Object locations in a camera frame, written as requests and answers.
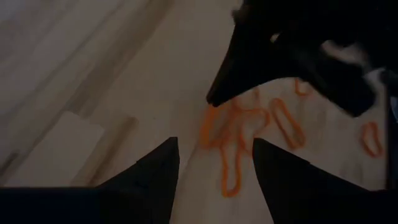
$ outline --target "wooden floor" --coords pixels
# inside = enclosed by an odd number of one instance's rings
[[[15,33],[0,43],[8,49],[0,54],[0,124],[5,127],[0,134],[7,151],[18,155],[2,181],[23,164],[65,111],[104,129],[125,114],[137,124],[96,183],[177,136],[181,162],[172,223],[272,222],[252,159],[243,158],[240,193],[224,198],[220,152],[198,145],[205,96],[228,49],[234,27],[231,10],[239,6],[238,0],[19,2],[15,13],[0,17],[0,34],[14,29],[31,34]],[[34,14],[43,18],[29,19]],[[44,22],[53,17],[53,22]],[[377,102],[355,119],[316,92],[297,96],[293,79],[259,89],[263,107],[281,98],[303,127],[307,143],[294,154],[377,190],[384,188],[386,155],[369,157],[359,137],[362,125],[375,121],[385,150],[385,93],[377,71],[367,76],[379,93]],[[261,137],[289,150],[274,121]],[[231,173],[233,154],[233,149],[228,151]],[[0,158],[6,160],[7,154]],[[233,183],[232,175],[228,184]]]

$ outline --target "rubber band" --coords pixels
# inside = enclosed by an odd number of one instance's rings
[[[280,131],[282,132],[282,134],[286,140],[287,145],[292,150],[303,147],[305,145],[305,141],[306,141],[304,132],[303,132],[302,128],[300,127],[300,125],[293,119],[292,115],[288,112],[284,101],[281,100],[280,98],[274,98],[273,100],[271,100],[271,102],[269,104],[269,108],[272,113],[272,116],[274,117],[274,119],[276,121],[278,128],[280,129]],[[293,141],[287,134],[287,131],[284,129],[282,123],[280,122],[280,120],[277,116],[277,113],[276,113],[277,108],[280,108],[282,110],[282,112],[285,115],[285,117],[287,118],[287,120],[291,123],[296,135],[298,136],[297,142]]]
[[[302,92],[300,90],[300,84],[302,83],[302,81],[298,78],[294,79],[294,92],[298,95],[298,96],[309,96],[312,94],[313,92],[313,88],[308,86],[307,91]]]
[[[376,149],[377,149],[376,153],[370,149],[370,147],[368,146],[368,144],[366,142],[366,133],[368,132],[369,128],[373,131],[373,139],[374,139],[374,142],[376,143]],[[378,130],[376,122],[372,121],[372,122],[369,122],[362,126],[361,144],[362,144],[365,152],[372,158],[378,158],[383,155],[384,151],[383,151],[383,148],[382,148],[380,140],[379,140],[379,130]]]
[[[234,197],[237,195],[241,189],[241,159],[243,154],[250,154],[250,150],[247,148],[246,141],[243,136],[243,124],[246,120],[245,118],[261,115],[264,118],[264,124],[258,129],[255,130],[253,137],[257,136],[261,131],[265,129],[266,126],[271,122],[271,116],[269,112],[260,107],[260,96],[258,88],[253,89],[253,99],[255,108],[250,110],[244,110],[239,106],[238,98],[235,97],[231,100],[231,108],[227,114],[227,120],[225,124],[221,127],[218,135],[210,141],[210,131],[213,129],[214,121],[218,117],[220,111],[225,109],[223,105],[222,108],[214,108],[209,106],[206,111],[205,122],[203,123],[200,131],[200,144],[207,148],[218,147],[220,150],[220,156],[222,161],[222,172],[221,172],[221,194],[224,197]],[[237,139],[237,149],[234,158],[235,163],[235,185],[232,189],[228,189],[228,177],[229,177],[229,165],[226,156],[226,148],[231,143],[233,138],[233,132],[231,130],[233,124],[238,120],[238,118],[242,118],[243,120],[237,125],[238,131],[236,134],[238,135],[235,139]]]

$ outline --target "orange rubber band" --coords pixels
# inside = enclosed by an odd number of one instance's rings
[[[227,120],[225,124],[221,127],[220,132],[218,135],[215,137],[214,140],[210,141],[209,138],[209,133],[213,129],[214,121],[217,118],[218,114],[220,113],[221,110],[224,108],[221,108],[223,105],[221,105],[218,108],[214,108],[212,106],[209,106],[206,112],[205,116],[205,122],[203,123],[203,126],[201,127],[200,131],[200,144],[202,146],[205,146],[207,148],[211,147],[218,147],[220,150],[220,156],[221,156],[221,161],[222,161],[222,177],[221,177],[221,194],[224,197],[234,197],[237,195],[241,189],[242,185],[242,172],[241,172],[241,159],[242,155],[244,153],[250,154],[250,150],[246,146],[246,141],[244,140],[243,136],[243,123],[244,120],[241,121],[238,125],[238,132],[237,132],[237,150],[235,154],[235,185],[232,189],[228,189],[228,171],[229,171],[229,166],[228,166],[228,160],[226,156],[226,147],[230,144],[230,142],[233,140],[232,135],[233,132],[231,130],[231,127],[233,123],[241,116],[243,118],[249,117],[249,116],[254,116],[254,115],[261,115],[264,117],[264,125],[261,126],[258,130],[255,130],[254,136],[257,136],[261,131],[265,129],[265,127],[270,123],[271,121],[271,116],[269,112],[260,107],[260,96],[259,96],[259,90],[258,88],[253,89],[253,98],[255,102],[255,108],[251,110],[244,110],[242,107],[239,106],[238,103],[238,98],[233,98],[231,101],[231,109],[228,111],[227,114]]]
[[[370,149],[370,147],[368,146],[368,144],[366,143],[366,133],[368,132],[369,128],[372,129],[372,131],[373,131],[373,139],[374,139],[374,142],[376,143],[376,149],[377,149],[376,153],[373,152]],[[383,155],[383,148],[382,148],[380,140],[379,140],[379,130],[377,128],[376,122],[372,121],[372,122],[369,122],[362,126],[361,144],[362,144],[365,152],[372,158],[377,158],[377,157],[380,157]]]
[[[313,88],[308,86],[307,91],[306,92],[302,92],[300,91],[300,83],[302,83],[302,81],[298,78],[294,79],[294,92],[296,92],[296,94],[298,96],[309,96],[312,94],[313,92]]]
[[[271,110],[272,116],[274,117],[276,124],[278,125],[278,128],[280,129],[280,131],[282,131],[282,134],[286,140],[287,145],[293,150],[293,149],[298,149],[300,147],[303,147],[305,145],[305,135],[304,132],[302,130],[302,128],[300,127],[300,125],[293,119],[292,115],[288,112],[285,103],[283,100],[281,100],[280,98],[274,98],[273,100],[271,100],[270,104],[269,104],[269,108]],[[289,122],[291,123],[295,133],[297,134],[297,136],[299,137],[299,139],[297,140],[297,142],[293,141],[289,135],[287,134],[287,131],[284,129],[282,123],[279,121],[279,118],[277,116],[276,113],[276,109],[280,108],[283,112],[283,114],[285,115],[285,117],[289,120]]]

